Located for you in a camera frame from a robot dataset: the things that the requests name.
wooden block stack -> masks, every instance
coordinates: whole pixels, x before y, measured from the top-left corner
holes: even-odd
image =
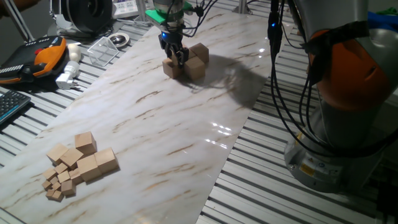
[[[64,196],[76,194],[76,185],[91,181],[119,167],[112,148],[97,152],[91,132],[75,136],[75,148],[57,144],[47,157],[55,167],[43,173],[42,184],[49,200],[61,202]]]
[[[205,76],[205,65],[208,62],[209,49],[199,43],[189,48],[188,60],[183,68],[178,67],[177,58],[173,55],[163,61],[163,72],[170,78],[177,78],[185,73],[190,79],[197,80]]]

small wooden cube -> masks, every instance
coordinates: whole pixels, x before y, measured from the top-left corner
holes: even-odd
[[[59,165],[61,163],[61,156],[68,151],[68,148],[63,144],[57,144],[48,153],[47,157],[51,160],[54,165]]]
[[[97,152],[97,144],[91,131],[75,135],[75,147],[84,155],[90,155]]]
[[[76,185],[72,182],[72,180],[67,180],[62,183],[61,191],[65,196],[74,195],[76,194]]]
[[[69,176],[75,185],[78,185],[84,181],[80,175],[79,168],[69,171]]]
[[[170,58],[167,58],[163,61],[163,72],[170,78],[177,78],[184,73],[184,70],[179,68],[178,65],[174,65]]]
[[[54,192],[54,194],[51,196],[51,200],[60,202],[60,201],[62,201],[63,197],[64,197],[64,195],[62,194],[62,192],[59,190],[56,190]]]
[[[53,190],[58,190],[61,187],[61,184],[59,182],[56,182],[55,184],[52,185]]]
[[[190,50],[193,51],[203,63],[209,62],[209,49],[202,43],[196,44],[191,47]]]
[[[42,184],[42,186],[44,187],[44,190],[50,190],[52,184],[51,184],[50,181],[46,180],[46,181]]]
[[[70,180],[69,172],[66,170],[60,175],[58,175],[58,180],[60,181],[60,183]]]
[[[57,172],[54,170],[54,168],[49,168],[43,173],[43,176],[46,180],[51,180],[52,178],[57,176]]]
[[[185,74],[188,75],[192,80],[197,80],[205,76],[205,64],[199,59],[199,57],[193,57],[187,60],[184,65]]]
[[[48,190],[47,193],[45,194],[45,196],[49,199],[52,200],[52,195],[54,194],[55,190]]]
[[[111,147],[94,154],[98,168],[104,174],[119,167],[118,160]]]
[[[66,171],[67,169],[68,169],[68,166],[62,162],[57,167],[54,168],[54,170],[57,172],[57,174],[61,174],[64,171]]]
[[[83,153],[75,148],[69,149],[63,156],[61,161],[66,164],[69,168],[75,169],[77,167],[77,161],[83,157]]]
[[[197,55],[196,55],[191,49],[189,49],[188,60],[191,59],[191,58],[193,58],[193,57],[196,57],[196,56],[197,56]]]
[[[58,177],[54,177],[50,180],[51,184],[55,184],[56,182],[58,182]]]
[[[100,168],[97,166],[95,156],[91,155],[77,161],[77,167],[83,180],[85,182],[93,180],[102,175]]]

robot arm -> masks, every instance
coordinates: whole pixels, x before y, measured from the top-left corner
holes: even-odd
[[[193,7],[185,0],[154,0],[155,10],[146,11],[148,20],[162,32],[159,35],[160,46],[165,50],[167,57],[176,56],[179,67],[183,67],[189,54],[189,50],[182,45],[183,36],[189,35],[184,34],[183,31],[185,29],[198,29],[198,26],[204,20],[204,5],[204,1],[200,6]],[[185,27],[184,13],[193,14],[193,12],[199,17],[197,26]]]

black cable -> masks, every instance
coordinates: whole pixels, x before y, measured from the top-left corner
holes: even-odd
[[[287,42],[289,43],[290,46],[292,46],[292,47],[295,48],[295,49],[304,49],[303,47],[296,47],[296,46],[294,46],[292,43],[290,43],[290,40],[287,38],[287,34],[286,34],[286,31],[285,31],[285,26],[284,26],[283,23],[282,23],[282,29],[284,30],[285,38],[286,38],[286,40],[287,40]]]
[[[279,26],[280,26],[281,20],[282,20],[282,16],[280,16],[280,20],[279,20],[279,24],[278,24]],[[275,40],[272,39],[271,41],[272,41],[272,46],[271,46],[271,60],[272,60],[271,93],[272,93],[272,100],[274,101],[275,108],[277,109],[278,115],[280,116],[280,118],[281,118],[283,124],[285,125],[285,127],[287,128],[288,132],[293,136],[293,138],[297,141],[297,143],[299,143],[302,147],[304,147],[309,152],[312,152],[314,154],[318,154],[320,156],[359,158],[359,157],[368,157],[368,156],[374,155],[374,154],[380,152],[381,150],[385,149],[387,146],[391,145],[396,139],[398,139],[398,129],[396,129],[392,134],[390,134],[388,137],[386,137],[385,139],[383,139],[383,140],[381,140],[379,142],[376,142],[376,143],[374,143],[374,144],[372,144],[370,146],[367,146],[367,147],[352,149],[351,151],[349,151],[347,149],[338,149],[338,148],[333,148],[333,147],[330,147],[330,146],[324,146],[320,142],[318,142],[318,141],[314,140],[313,138],[309,137],[309,135],[305,131],[302,131],[302,128],[297,124],[297,122],[295,122],[295,120],[293,119],[293,117],[290,114],[289,109],[286,107],[286,104],[284,103],[283,97],[280,94],[279,87],[278,87],[278,84],[277,84],[277,78],[276,78],[276,70],[275,70],[275,59],[276,59],[277,53],[275,53],[274,50],[272,50],[272,49],[275,49],[275,47],[274,47]],[[275,93],[274,93],[274,89],[276,89],[276,91],[278,93],[278,96],[279,96],[279,100],[282,103],[282,106],[286,110],[286,113],[288,114],[289,118],[292,120],[294,125],[296,125],[299,128],[299,130],[301,130],[302,134],[304,134],[307,137],[309,137],[309,139],[312,142],[314,142],[315,144],[320,145],[322,148],[324,148],[324,150],[330,152],[331,155],[326,155],[326,154],[322,154],[322,153],[319,153],[317,151],[314,151],[314,150],[310,149],[308,146],[306,146],[303,142],[301,142],[298,139],[298,137],[294,134],[294,132],[289,128],[289,126],[287,125],[284,117],[282,116],[282,113],[280,112],[279,105],[276,102],[276,96],[275,96]]]
[[[248,5],[248,4],[251,4],[251,3],[253,3],[253,2],[263,2],[263,1],[259,1],[259,0],[251,0],[251,1],[248,1],[248,2],[246,3],[246,5]]]

marble-patterned mat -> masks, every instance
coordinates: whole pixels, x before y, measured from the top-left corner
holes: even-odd
[[[210,49],[206,77],[195,82],[163,74],[159,33],[152,28],[0,170],[0,207],[27,223],[196,221],[271,70],[267,21],[212,10],[184,39]],[[73,147],[85,131],[99,150],[113,148],[121,169],[48,201],[45,153]]]

